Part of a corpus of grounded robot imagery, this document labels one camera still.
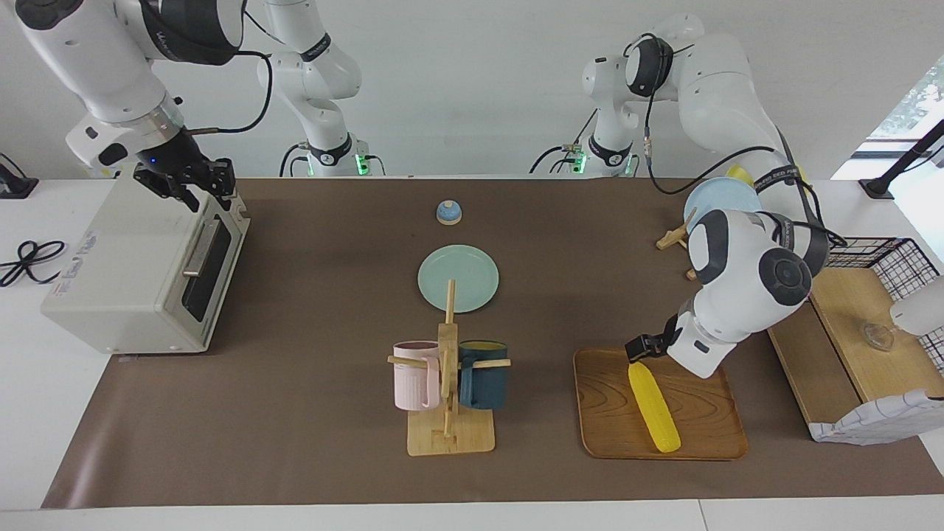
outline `white wall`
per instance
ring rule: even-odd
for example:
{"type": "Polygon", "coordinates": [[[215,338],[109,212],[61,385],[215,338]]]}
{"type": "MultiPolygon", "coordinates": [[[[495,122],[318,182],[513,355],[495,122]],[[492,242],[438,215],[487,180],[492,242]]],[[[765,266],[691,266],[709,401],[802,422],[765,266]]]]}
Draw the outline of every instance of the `white wall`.
{"type": "MultiPolygon", "coordinates": [[[[939,0],[320,0],[325,25],[363,71],[342,101],[347,123],[396,174],[523,173],[545,148],[573,139],[593,109],[580,77],[593,57],[682,10],[737,35],[762,102],[807,172],[828,179],[944,54],[939,0]]],[[[252,12],[265,21],[250,0],[252,12]]],[[[244,47],[278,44],[246,28],[244,47]]],[[[37,176],[83,172],[63,137],[83,112],[0,13],[0,150],[37,176]]],[[[162,62],[190,127],[239,126],[258,111],[256,64],[162,62]]],[[[684,138],[675,106],[653,113],[655,168],[691,175],[716,160],[684,138]]],[[[242,135],[203,137],[238,175],[272,175],[303,138],[278,101],[242,135]]]]}

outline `mug handle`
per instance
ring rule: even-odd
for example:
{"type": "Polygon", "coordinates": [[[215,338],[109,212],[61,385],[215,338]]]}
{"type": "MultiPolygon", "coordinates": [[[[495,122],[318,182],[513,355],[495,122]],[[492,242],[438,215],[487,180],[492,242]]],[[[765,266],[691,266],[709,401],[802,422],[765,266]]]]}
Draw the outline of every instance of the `mug handle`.
{"type": "Polygon", "coordinates": [[[472,364],[475,363],[475,360],[471,357],[468,358],[468,361],[463,360],[463,370],[462,370],[462,384],[459,386],[459,402],[467,403],[469,405],[475,405],[475,396],[472,392],[472,364]]]}
{"type": "Polygon", "coordinates": [[[426,360],[426,398],[422,403],[429,408],[432,397],[439,396],[439,360],[431,356],[423,359],[426,360]]]}

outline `dark teal mug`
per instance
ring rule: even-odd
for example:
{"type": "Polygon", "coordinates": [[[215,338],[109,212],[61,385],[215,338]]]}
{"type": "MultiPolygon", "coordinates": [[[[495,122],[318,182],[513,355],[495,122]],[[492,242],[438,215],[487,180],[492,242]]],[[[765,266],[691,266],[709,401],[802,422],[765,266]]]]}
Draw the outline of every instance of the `dark teal mug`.
{"type": "Polygon", "coordinates": [[[505,404],[508,368],[472,368],[482,360],[508,357],[508,346],[497,341],[470,340],[459,344],[462,371],[459,379],[459,403],[474,409],[498,409],[505,404]]]}

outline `brown table mat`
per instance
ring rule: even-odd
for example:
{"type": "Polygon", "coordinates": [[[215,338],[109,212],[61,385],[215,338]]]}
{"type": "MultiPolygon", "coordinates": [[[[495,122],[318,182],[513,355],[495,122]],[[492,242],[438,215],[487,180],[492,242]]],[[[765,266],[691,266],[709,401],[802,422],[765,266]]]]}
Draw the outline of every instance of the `brown table mat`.
{"type": "Polygon", "coordinates": [[[866,496],[944,492],[917,438],[817,444],[766,334],[725,361],[740,460],[612,461],[583,449],[577,349],[663,329],[697,290],[654,241],[684,197],[643,180],[241,180],[253,216],[211,350],[112,357],[43,507],[866,496]],[[445,198],[463,221],[434,218],[445,198]],[[385,358],[434,338],[416,271],[468,244],[495,298],[462,338],[507,342],[489,454],[411,458],[385,358]]]}

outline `wooden peg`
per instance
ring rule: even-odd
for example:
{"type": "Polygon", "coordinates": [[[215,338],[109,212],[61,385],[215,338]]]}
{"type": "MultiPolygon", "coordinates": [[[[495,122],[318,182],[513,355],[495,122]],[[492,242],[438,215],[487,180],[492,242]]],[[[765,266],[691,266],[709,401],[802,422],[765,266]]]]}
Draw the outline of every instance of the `wooden peg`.
{"type": "Polygon", "coordinates": [[[416,368],[426,368],[428,366],[426,360],[413,360],[410,358],[401,358],[399,356],[387,356],[387,363],[416,368]]]}
{"type": "Polygon", "coordinates": [[[455,320],[456,308],[456,279],[449,279],[446,291],[446,324],[452,324],[455,320]]]}
{"type": "Polygon", "coordinates": [[[456,400],[456,397],[451,395],[446,400],[446,411],[444,414],[446,420],[443,426],[443,437],[446,438],[455,437],[455,434],[452,433],[452,404],[454,402],[457,403],[458,401],[456,400]]]}
{"type": "Polygon", "coordinates": [[[505,358],[502,360],[480,360],[472,364],[472,368],[497,368],[510,367],[512,360],[505,358]]]}
{"type": "Polygon", "coordinates": [[[666,235],[655,243],[655,247],[659,250],[663,250],[675,244],[681,243],[685,236],[688,235],[688,223],[690,223],[692,218],[695,217],[695,211],[697,210],[697,208],[692,209],[692,212],[688,213],[688,217],[685,219],[685,222],[682,223],[681,227],[675,231],[667,231],[666,235]]]}

